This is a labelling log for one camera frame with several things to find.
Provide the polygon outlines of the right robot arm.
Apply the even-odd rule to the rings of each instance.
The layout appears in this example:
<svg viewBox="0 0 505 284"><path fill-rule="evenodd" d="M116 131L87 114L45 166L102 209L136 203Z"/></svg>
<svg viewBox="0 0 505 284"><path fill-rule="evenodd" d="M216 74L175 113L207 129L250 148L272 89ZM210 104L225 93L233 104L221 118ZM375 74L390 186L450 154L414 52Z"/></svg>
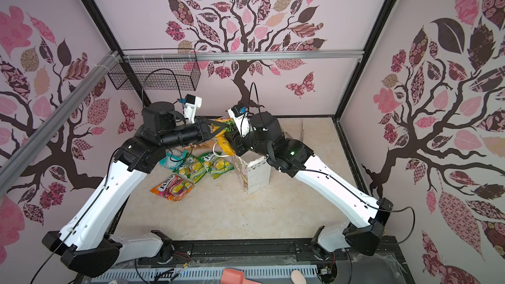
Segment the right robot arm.
<svg viewBox="0 0 505 284"><path fill-rule="evenodd" d="M310 186L347 217L347 223L323 226L315 235L317 254L351 248L363 255L375 254L393 203L360 191L328 167L298 139L288 138L268 112L247 116L244 106L228 110L236 130L227 139L236 155L251 151L262 156L277 171Z"/></svg>

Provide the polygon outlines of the white patterned paper bag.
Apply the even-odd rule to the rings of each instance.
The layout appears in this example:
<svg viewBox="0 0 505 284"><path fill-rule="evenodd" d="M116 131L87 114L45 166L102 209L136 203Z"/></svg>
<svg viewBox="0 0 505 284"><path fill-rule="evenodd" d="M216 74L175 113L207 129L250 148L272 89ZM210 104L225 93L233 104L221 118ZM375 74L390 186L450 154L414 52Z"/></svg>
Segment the white patterned paper bag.
<svg viewBox="0 0 505 284"><path fill-rule="evenodd" d="M271 166L267 163L266 157L251 151L247 151L242 156L223 155L220 149L216 151L216 143L213 147L213 153L230 160L248 195L256 193L269 185Z"/></svg>

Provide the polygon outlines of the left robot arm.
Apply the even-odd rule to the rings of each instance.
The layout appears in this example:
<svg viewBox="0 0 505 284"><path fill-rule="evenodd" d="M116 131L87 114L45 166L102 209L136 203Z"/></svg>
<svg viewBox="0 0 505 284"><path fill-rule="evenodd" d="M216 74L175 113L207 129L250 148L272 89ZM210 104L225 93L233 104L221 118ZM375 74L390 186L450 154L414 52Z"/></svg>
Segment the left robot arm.
<svg viewBox="0 0 505 284"><path fill-rule="evenodd" d="M143 125L114 153L106 176L77 215L42 240L74 272L97 277L129 260L153 258L159 264L172 260L173 241L161 231L119 237L109 233L110 224L133 190L166 157L167 149L206 142L226 124L186 117L169 102L143 108L142 117Z"/></svg>

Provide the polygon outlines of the yellow snack packet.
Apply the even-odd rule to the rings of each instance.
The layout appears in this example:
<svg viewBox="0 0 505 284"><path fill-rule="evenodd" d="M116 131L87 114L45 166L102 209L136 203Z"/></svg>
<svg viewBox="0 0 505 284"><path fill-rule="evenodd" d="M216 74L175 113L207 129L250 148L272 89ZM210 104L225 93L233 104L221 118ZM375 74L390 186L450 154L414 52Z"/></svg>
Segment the yellow snack packet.
<svg viewBox="0 0 505 284"><path fill-rule="evenodd" d="M227 135L231 135L234 131L238 130L234 120L230 117L223 116L215 119L214 121L221 122L226 125L226 127L215 136L217 144L225 155L235 156L236 152L231 146L230 140L226 137Z"/></svg>

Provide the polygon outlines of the orange red snack packet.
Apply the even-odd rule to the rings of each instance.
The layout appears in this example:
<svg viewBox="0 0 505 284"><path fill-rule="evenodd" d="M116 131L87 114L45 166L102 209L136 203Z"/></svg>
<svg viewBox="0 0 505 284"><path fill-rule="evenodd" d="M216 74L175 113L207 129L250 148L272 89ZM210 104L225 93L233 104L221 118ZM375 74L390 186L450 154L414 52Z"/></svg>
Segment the orange red snack packet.
<svg viewBox="0 0 505 284"><path fill-rule="evenodd" d="M151 193L169 201L181 201L192 189L194 184L182 177L172 174L167 180L151 189Z"/></svg>

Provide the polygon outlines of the teal snack packet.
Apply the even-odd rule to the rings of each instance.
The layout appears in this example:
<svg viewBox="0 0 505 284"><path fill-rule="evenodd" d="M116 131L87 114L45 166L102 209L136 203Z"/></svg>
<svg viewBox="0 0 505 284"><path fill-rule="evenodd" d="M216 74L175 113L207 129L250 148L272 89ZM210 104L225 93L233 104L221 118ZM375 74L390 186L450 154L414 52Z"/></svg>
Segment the teal snack packet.
<svg viewBox="0 0 505 284"><path fill-rule="evenodd" d="M177 150L168 150L166 152L166 156L161 159L158 164L164 168L169 170L175 170L181 167L184 163L185 159L187 159L188 152L187 151L177 151Z"/></svg>

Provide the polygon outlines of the green snack packet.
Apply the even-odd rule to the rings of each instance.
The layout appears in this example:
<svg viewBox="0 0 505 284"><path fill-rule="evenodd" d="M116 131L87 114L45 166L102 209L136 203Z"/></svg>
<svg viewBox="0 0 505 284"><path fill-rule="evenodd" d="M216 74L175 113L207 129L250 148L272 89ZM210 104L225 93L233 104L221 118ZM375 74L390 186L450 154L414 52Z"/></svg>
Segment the green snack packet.
<svg viewBox="0 0 505 284"><path fill-rule="evenodd" d="M205 176L207 169L196 156L189 154L174 172L181 178L197 184Z"/></svg>
<svg viewBox="0 0 505 284"><path fill-rule="evenodd" d="M203 153L198 156L197 159L205 167L213 179L217 179L221 175L234 170L234 165L217 153Z"/></svg>

